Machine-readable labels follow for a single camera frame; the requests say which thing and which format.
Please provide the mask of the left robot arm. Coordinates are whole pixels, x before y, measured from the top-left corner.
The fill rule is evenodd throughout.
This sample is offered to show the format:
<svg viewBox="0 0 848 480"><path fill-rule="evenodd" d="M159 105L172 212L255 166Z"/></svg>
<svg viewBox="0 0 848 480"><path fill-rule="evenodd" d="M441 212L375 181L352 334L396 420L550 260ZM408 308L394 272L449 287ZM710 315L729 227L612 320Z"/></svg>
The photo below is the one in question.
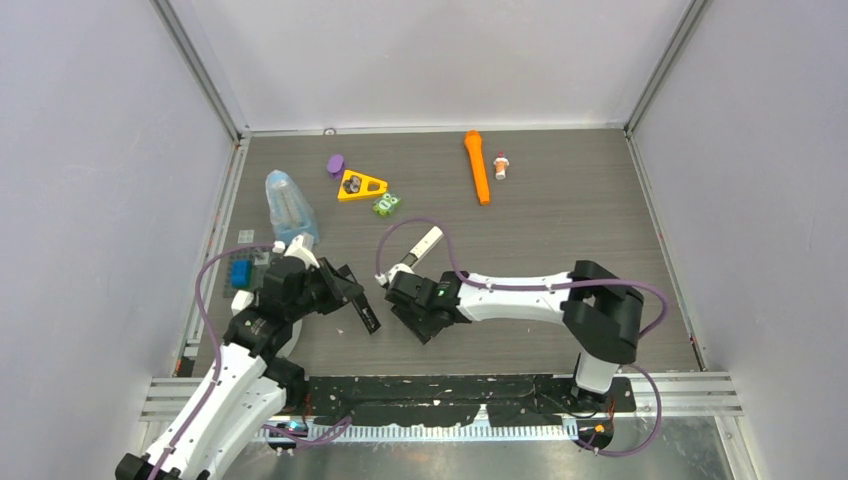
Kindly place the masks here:
<svg viewBox="0 0 848 480"><path fill-rule="evenodd" d="M351 304L366 326L379 322L348 266L278 256L235 314L216 359L180 413L140 456L126 454L118 479L219 479L274 415L304 405L304 369L281 357L302 320Z"/></svg>

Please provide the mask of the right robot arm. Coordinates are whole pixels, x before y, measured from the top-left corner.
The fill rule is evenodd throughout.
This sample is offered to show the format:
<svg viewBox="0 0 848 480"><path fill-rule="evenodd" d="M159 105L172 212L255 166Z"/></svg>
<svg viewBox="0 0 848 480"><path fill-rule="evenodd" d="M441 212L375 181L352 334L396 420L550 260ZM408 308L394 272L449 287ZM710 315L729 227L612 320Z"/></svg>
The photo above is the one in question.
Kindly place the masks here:
<svg viewBox="0 0 848 480"><path fill-rule="evenodd" d="M376 277L392 312L421 343L456 324L513 319L566 328L581 346L574 403L596 410L613 377L636 359L644 297L592 261L542 277L491 277L446 271L434 281L397 264Z"/></svg>

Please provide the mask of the black remote control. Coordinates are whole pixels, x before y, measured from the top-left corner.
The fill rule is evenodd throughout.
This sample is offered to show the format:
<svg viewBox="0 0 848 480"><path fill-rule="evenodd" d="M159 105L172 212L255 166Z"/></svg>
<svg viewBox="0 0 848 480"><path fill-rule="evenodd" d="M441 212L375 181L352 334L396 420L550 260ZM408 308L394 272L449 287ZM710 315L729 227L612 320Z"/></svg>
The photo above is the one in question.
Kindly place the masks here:
<svg viewBox="0 0 848 480"><path fill-rule="evenodd" d="M357 314L359 315L359 318L365 326L368 334L375 334L381 328L381 323L367 297L364 294L360 294L354 297L351 303L357 311Z"/></svg>

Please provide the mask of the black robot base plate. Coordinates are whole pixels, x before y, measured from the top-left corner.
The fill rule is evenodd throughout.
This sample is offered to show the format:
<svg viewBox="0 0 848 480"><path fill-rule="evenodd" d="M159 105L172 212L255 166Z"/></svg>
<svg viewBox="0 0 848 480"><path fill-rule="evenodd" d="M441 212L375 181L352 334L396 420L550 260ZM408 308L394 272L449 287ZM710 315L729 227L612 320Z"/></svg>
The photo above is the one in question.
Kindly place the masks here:
<svg viewBox="0 0 848 480"><path fill-rule="evenodd" d="M636 411L631 382L607 394L583 394L569 375L313 376L286 413L332 425L453 427L483 412L494 427L557 425L564 415L598 419Z"/></svg>

